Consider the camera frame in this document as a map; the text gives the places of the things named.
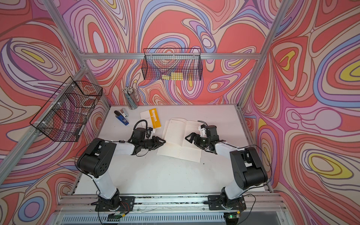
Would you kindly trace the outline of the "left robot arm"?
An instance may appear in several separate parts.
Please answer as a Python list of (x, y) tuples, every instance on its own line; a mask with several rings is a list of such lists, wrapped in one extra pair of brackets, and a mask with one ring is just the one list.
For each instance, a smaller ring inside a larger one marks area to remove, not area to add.
[(82, 155), (76, 159), (75, 166), (78, 171), (92, 179), (99, 191), (95, 205), (108, 208), (110, 211), (126, 206), (108, 172), (110, 163), (115, 155), (139, 157), (141, 150), (150, 152), (162, 147), (166, 140), (155, 136), (154, 133), (155, 129), (148, 126), (148, 122), (139, 120), (126, 141), (95, 138), (88, 144)]

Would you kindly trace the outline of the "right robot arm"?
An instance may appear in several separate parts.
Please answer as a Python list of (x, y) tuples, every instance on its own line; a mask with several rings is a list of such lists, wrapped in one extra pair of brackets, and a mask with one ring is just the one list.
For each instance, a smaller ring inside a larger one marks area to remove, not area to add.
[(267, 185), (268, 174), (253, 146), (237, 147), (221, 140), (215, 125), (201, 125), (200, 133), (190, 133), (185, 140), (199, 149), (226, 157), (231, 161), (233, 181), (222, 188), (220, 195), (208, 196), (204, 202), (211, 211), (244, 210), (244, 194), (252, 188)]

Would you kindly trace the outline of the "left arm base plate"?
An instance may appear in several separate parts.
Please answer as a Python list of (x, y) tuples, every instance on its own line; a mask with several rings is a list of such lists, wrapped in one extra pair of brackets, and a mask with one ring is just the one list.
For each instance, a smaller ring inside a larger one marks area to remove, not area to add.
[(115, 196), (112, 199), (98, 198), (93, 202), (96, 212), (131, 212), (134, 208), (134, 196)]

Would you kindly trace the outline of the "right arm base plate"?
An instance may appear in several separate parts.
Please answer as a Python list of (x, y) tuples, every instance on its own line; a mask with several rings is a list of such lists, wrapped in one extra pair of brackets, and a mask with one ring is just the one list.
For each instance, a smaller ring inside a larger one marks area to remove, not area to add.
[(230, 200), (226, 195), (222, 194), (209, 195), (208, 199), (204, 201), (203, 204), (208, 205), (210, 211), (236, 210), (242, 212), (247, 209), (243, 197)]

